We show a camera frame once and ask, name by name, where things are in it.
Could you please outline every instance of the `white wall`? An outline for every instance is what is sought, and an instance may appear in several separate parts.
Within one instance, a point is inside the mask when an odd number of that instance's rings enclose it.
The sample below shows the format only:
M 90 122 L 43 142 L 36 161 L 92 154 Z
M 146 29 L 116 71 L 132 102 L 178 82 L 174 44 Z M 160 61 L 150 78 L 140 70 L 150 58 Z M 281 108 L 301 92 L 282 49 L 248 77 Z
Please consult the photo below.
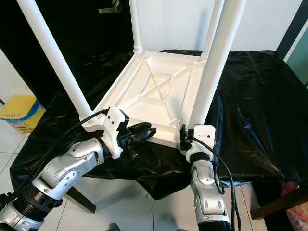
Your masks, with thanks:
M 302 0 L 247 0 L 232 50 L 276 50 Z
M 232 50 L 276 50 L 302 0 L 247 0 Z M 146 50 L 202 50 L 214 0 L 138 0 Z
M 0 50 L 0 98 L 7 102 L 14 95 L 33 95 L 33 93 Z

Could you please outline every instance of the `wooden table leg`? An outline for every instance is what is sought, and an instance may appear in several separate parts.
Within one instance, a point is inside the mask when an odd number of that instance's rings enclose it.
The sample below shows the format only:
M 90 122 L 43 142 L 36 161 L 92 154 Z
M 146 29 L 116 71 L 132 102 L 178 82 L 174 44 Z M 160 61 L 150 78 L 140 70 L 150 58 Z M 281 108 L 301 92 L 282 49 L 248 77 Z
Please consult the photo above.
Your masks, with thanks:
M 95 213 L 96 205 L 88 200 L 83 194 L 81 194 L 76 188 L 72 187 L 68 190 L 67 195 L 85 207 L 91 213 Z
M 268 214 L 293 208 L 306 201 L 308 201 L 308 186 L 301 186 L 278 200 L 251 211 L 251 218 L 252 220 L 261 220 Z

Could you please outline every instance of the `black cable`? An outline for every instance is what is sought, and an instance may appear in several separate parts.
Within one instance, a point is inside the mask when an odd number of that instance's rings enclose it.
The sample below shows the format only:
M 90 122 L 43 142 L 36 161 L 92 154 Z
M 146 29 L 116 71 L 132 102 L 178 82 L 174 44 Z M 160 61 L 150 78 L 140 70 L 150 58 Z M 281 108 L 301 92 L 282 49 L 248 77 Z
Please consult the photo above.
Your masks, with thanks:
M 215 168 L 214 168 L 214 181 L 215 181 L 215 185 L 216 185 L 216 188 L 218 189 L 219 194 L 223 195 L 223 194 L 225 194 L 225 188 L 223 186 L 219 186 L 219 184 L 217 182 L 217 178 L 218 178 L 217 171 L 218 171 L 219 164 L 220 164 L 220 162 L 217 162 L 216 165 L 215 165 Z
M 79 123 L 73 125 L 70 129 L 68 129 L 64 134 L 62 134 L 56 141 L 55 143 L 53 143 L 53 145 L 45 152 L 45 154 L 43 155 L 43 157 L 36 163 L 36 165 L 33 167 L 33 169 L 31 170 L 31 172 L 29 173 L 28 177 L 26 178 L 26 180 L 19 186 L 19 188 L 17 190 L 15 190 L 11 195 L 9 195 L 7 197 L 7 199 L 5 200 L 5 203 L 9 203 L 10 201 L 14 200 L 15 198 L 17 198 L 17 196 L 19 195 L 19 193 L 21 193 L 22 189 L 24 188 L 24 186 L 29 183 L 30 181 L 32 181 L 37 174 L 39 174 L 41 168 L 43 167 L 44 162 L 46 161 L 48 155 L 51 153 L 51 151 L 55 148 L 56 145 L 58 145 L 58 143 L 71 131 L 73 131 L 75 128 L 77 128 L 78 126 L 82 125 L 83 123 L 87 122 L 88 120 L 96 117 L 99 114 L 107 114 L 108 109 L 103 109 L 100 110 L 90 116 L 88 116 L 87 118 L 81 120 Z
M 232 228 L 232 231 L 235 231 L 235 225 L 234 225 L 235 224 L 235 214 L 234 213 L 236 212 L 238 230 L 241 231 L 241 218 L 239 216 L 239 212 L 238 212 L 238 208 L 237 208 L 235 189 L 234 189 L 234 184 L 233 184 L 233 178 L 232 178 L 232 175 L 230 173 L 230 170 L 229 170 L 228 166 L 223 161 L 223 159 L 210 146 L 208 146 L 206 143 L 202 142 L 201 140 L 199 140 L 199 139 L 197 139 L 195 137 L 192 137 L 192 139 L 197 141 L 201 145 L 203 145 L 209 151 L 211 151 L 213 153 L 213 155 L 216 156 L 218 158 L 218 160 L 224 165 L 224 167 L 225 167 L 225 169 L 226 169 L 226 171 L 228 173 L 228 177 L 230 179 L 230 186 L 231 186 L 231 203 L 232 203 L 232 209 L 231 209 L 231 228 Z

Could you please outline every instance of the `white floor tile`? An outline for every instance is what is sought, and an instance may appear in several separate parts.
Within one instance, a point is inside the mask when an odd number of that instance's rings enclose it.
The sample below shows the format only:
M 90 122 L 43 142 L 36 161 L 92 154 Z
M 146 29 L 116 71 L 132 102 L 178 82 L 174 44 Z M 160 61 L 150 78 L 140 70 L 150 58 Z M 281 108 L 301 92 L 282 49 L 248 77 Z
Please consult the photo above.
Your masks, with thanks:
M 15 153 L 19 153 L 20 150 L 23 148 L 24 144 L 26 143 L 26 141 L 28 140 L 30 133 L 25 133 L 23 139 L 21 140 L 21 142 L 19 143 L 19 145 L 17 146 L 16 150 L 14 151 Z
M 22 134 L 6 121 L 0 120 L 0 152 L 13 153 L 22 139 Z
M 241 216 L 242 230 L 252 231 L 241 189 L 240 187 L 236 187 L 235 190 L 238 209 Z M 229 213 L 229 218 L 231 218 L 231 191 L 230 189 L 225 189 L 225 191 L 226 193 L 223 196 L 223 199 Z M 177 229 L 198 231 L 193 207 L 193 198 L 194 194 L 189 186 L 167 198 L 155 201 L 154 231 L 175 231 Z
M 82 178 L 75 187 L 96 206 L 90 214 L 68 201 L 57 231 L 106 230 L 116 223 L 123 231 L 151 231 L 154 201 L 133 180 Z
M 252 231 L 249 215 L 246 209 L 245 200 L 243 198 L 243 194 L 241 191 L 241 187 L 235 187 L 237 207 L 239 209 L 240 217 L 241 217 L 241 225 L 243 231 Z M 229 214 L 229 219 L 231 219 L 231 189 L 225 189 L 225 194 L 223 195 L 223 199 L 225 201 L 225 205 L 227 207 L 227 211 Z M 235 227 L 237 229 L 237 219 L 235 218 Z
M 17 155 L 18 154 L 16 154 L 16 153 L 12 154 L 11 158 L 7 162 L 7 165 L 5 166 L 5 168 L 3 169 L 3 171 L 0 175 L 0 183 L 9 182 L 11 184 L 10 167 L 11 167 L 12 163 L 14 162 L 14 160 L 16 159 Z
M 4 167 L 8 163 L 12 156 L 12 153 L 0 153 L 0 174 L 4 170 Z
M 170 196 L 155 201 L 154 231 L 197 231 L 198 225 L 193 205 L 194 194 L 190 186 Z
M 267 231 L 265 221 L 263 219 L 262 220 L 251 219 L 250 211 L 252 209 L 257 209 L 260 207 L 252 185 L 251 184 L 241 185 L 241 189 L 253 231 Z

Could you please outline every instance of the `white plastic leg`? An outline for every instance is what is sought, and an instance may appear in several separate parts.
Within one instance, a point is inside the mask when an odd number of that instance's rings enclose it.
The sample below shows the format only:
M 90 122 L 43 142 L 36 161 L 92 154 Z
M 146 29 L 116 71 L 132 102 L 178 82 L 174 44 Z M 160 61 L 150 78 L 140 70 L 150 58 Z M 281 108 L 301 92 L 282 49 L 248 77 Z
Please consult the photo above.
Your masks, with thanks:
M 142 43 L 141 43 L 141 32 L 140 32 L 140 25 L 139 25 L 137 0 L 129 0 L 129 7 L 130 7 L 131 25 L 133 29 L 134 52 L 142 53 L 143 48 L 142 48 Z
M 203 70 L 197 98 L 193 105 L 188 129 L 204 124 L 218 82 L 226 63 L 246 0 L 226 0 L 214 36 L 207 63 Z
M 35 1 L 17 0 L 17 2 L 69 98 L 78 111 L 79 119 L 82 120 L 90 116 L 93 114 L 93 111 L 82 94 Z
M 209 25 L 207 36 L 206 36 L 205 45 L 203 48 L 203 52 L 201 54 L 202 59 L 207 59 L 208 54 L 210 53 L 210 49 L 211 49 L 212 42 L 215 36 L 215 32 L 217 29 L 217 25 L 219 22 L 219 18 L 221 15 L 224 2 L 225 0 L 215 0 L 211 21 L 210 21 L 210 25 Z

